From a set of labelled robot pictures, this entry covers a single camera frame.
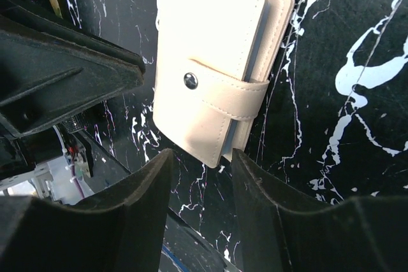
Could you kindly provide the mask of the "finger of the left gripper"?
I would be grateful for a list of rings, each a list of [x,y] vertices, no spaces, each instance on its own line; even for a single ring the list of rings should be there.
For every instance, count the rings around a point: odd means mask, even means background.
[[[138,54],[88,35],[25,0],[1,0],[1,125],[43,131],[143,83]]]

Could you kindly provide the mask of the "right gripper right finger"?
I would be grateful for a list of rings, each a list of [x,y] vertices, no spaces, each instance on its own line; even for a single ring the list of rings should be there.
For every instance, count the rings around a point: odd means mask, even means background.
[[[407,198],[329,205],[232,154],[245,271],[406,271]]]

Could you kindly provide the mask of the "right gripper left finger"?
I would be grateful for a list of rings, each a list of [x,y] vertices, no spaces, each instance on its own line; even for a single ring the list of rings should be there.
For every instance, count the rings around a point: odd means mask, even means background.
[[[1,198],[2,271],[157,271],[173,152],[76,205]]]

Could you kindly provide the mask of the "beige leather card holder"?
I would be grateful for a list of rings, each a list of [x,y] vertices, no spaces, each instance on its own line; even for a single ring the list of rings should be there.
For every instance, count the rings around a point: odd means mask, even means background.
[[[153,120],[210,168],[244,149],[295,0],[157,0]]]

